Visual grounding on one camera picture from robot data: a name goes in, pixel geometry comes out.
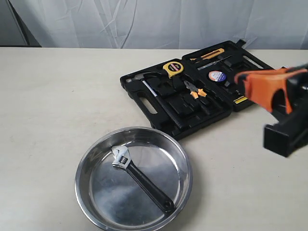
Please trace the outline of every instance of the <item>stainless steel bowl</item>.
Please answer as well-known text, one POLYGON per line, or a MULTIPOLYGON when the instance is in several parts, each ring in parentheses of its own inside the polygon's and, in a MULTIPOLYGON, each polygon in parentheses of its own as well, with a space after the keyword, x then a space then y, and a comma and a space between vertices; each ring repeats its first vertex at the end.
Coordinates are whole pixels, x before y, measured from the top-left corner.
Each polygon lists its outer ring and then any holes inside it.
POLYGON ((80 208, 108 231, 154 231, 168 224, 185 206, 193 183, 189 159, 167 134, 152 128, 123 128, 99 139, 77 168, 75 192, 80 208), (135 165, 176 207, 166 216, 123 170, 114 169, 111 147, 126 145, 135 165))

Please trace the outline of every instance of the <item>black plastic case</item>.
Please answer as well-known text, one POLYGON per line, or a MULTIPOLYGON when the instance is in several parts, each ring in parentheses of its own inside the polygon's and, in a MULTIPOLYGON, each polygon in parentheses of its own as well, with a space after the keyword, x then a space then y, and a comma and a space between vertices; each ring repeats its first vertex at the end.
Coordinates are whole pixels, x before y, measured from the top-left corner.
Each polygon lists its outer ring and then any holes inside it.
POLYGON ((207 127, 216 121, 219 121, 231 114, 232 111, 240 111, 252 104, 249 100, 244 100, 240 103, 235 103, 234 100, 243 97, 237 91, 234 83, 234 75, 241 71, 260 69, 257 65, 271 69, 270 66, 260 61, 249 52, 245 51, 242 46, 244 41, 239 40, 237 43, 226 41, 209 48, 205 48, 187 55, 184 55, 182 60, 174 59, 163 62, 161 64, 145 68, 143 70, 122 76, 120 82, 122 87, 127 91, 139 108, 155 129, 161 130, 175 139, 182 139, 197 130, 207 127), (218 48, 223 48, 224 53, 210 59, 194 64, 190 61, 191 58, 200 57, 218 48), (220 60, 224 57, 232 55, 232 57, 217 63, 216 65, 198 71, 197 68, 210 62, 220 60), (169 78, 163 65, 171 61, 179 62, 183 65, 184 70, 176 76, 169 78), (218 70, 226 74, 226 81, 229 86, 226 88, 221 83, 217 84, 210 80, 207 75, 209 71, 218 70), (191 91, 186 88, 183 81, 189 81, 197 88, 203 89, 207 93, 206 97, 199 97, 201 103, 195 100, 191 95, 191 91), (160 99, 155 97, 146 86, 148 84, 154 90, 160 99), (143 99, 152 105, 156 110, 151 113, 143 99), (185 127, 180 129, 179 126, 165 112, 165 105, 160 103, 163 101, 171 108, 172 113, 182 120, 185 127), (204 105, 209 114, 206 114, 202 107, 204 105))

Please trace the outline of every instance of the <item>white curtain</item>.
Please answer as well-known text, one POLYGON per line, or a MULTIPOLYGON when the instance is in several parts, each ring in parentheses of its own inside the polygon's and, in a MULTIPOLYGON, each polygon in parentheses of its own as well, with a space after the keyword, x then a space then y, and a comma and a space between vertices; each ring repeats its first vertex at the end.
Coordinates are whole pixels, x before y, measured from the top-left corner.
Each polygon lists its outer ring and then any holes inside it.
POLYGON ((307 0, 10 0, 42 47, 308 49, 307 0))

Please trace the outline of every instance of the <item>metal bowl rim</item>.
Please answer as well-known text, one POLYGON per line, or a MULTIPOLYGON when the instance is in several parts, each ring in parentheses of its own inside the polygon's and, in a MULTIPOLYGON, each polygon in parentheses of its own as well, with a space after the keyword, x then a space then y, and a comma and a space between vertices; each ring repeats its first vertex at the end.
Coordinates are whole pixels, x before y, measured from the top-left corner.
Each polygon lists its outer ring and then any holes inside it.
POLYGON ((172 138, 171 136, 169 136, 168 134, 160 131, 160 130, 157 130, 157 129, 154 129, 154 128, 147 128, 147 127, 126 127, 126 128, 121 128, 121 129, 117 129, 115 131, 112 131, 108 134, 106 134, 105 136, 101 137, 100 139, 98 139, 86 152, 85 154, 83 155, 83 157, 81 158, 80 160, 80 163, 77 167, 77 171, 76 171, 76 176, 75 176, 75 195, 76 195, 76 198, 77 198, 77 202, 79 204, 79 207, 81 208, 82 212, 84 213, 84 215, 94 224, 96 225, 97 227, 103 229, 103 230, 108 230, 108 231, 122 231, 122 230, 116 230, 116 229, 113 229, 111 227, 107 227, 105 226, 103 223, 101 223, 98 219, 96 219, 90 211, 87 210, 86 206, 84 205, 83 201, 82 201, 82 198, 81 198, 81 195, 80 195, 80 190, 79 190, 79 179, 80 179, 80 173, 81 173, 81 169, 83 167, 83 163, 85 161, 85 159, 87 158, 88 154, 90 153, 90 151, 97 145, 99 144, 100 142, 106 140, 107 138, 119 133, 119 132, 123 132, 125 130, 132 130, 132 129, 144 129, 144 130, 149 130, 149 131, 153 131, 153 132, 156 132, 160 135, 163 135, 164 137, 168 138, 171 142, 173 142, 177 148, 182 152, 182 154, 184 155, 185 159, 186 159, 186 163, 187 163, 187 167, 188 167, 188 188, 187 188, 187 192, 186 192, 186 195, 184 197, 184 200, 182 201, 182 203, 179 205, 179 207, 176 208, 176 210, 168 217, 166 218, 165 220, 163 220, 162 222, 156 224, 155 226, 153 227, 148 227, 146 229, 142 229, 141 231, 155 231, 155 230, 158 230, 158 229, 161 229, 162 227, 164 227, 165 225, 167 225, 169 222, 171 222, 179 213, 180 211, 184 208, 184 206, 186 205, 189 197, 190 197, 190 194, 191 194, 191 191, 192 191, 192 184, 193 184, 193 170, 192 170, 192 166, 191 166, 191 163, 190 163, 190 160, 186 154, 186 152, 183 150, 183 148, 180 146, 180 144, 174 139, 172 138))

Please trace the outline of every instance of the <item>table surface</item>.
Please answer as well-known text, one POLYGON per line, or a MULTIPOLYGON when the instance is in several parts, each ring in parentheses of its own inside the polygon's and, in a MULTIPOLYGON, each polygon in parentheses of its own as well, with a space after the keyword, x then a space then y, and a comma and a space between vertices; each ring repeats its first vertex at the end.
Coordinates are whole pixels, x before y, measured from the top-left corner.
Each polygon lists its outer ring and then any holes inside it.
MULTIPOLYGON (((79 161, 110 131, 150 126, 119 78, 189 52, 0 48, 0 230, 100 230, 75 198, 79 161)), ((308 60, 308 51, 251 53, 274 68, 308 60)), ((162 230, 307 230, 308 148, 288 159, 263 149, 274 122, 254 105, 181 140, 192 193, 162 230)))

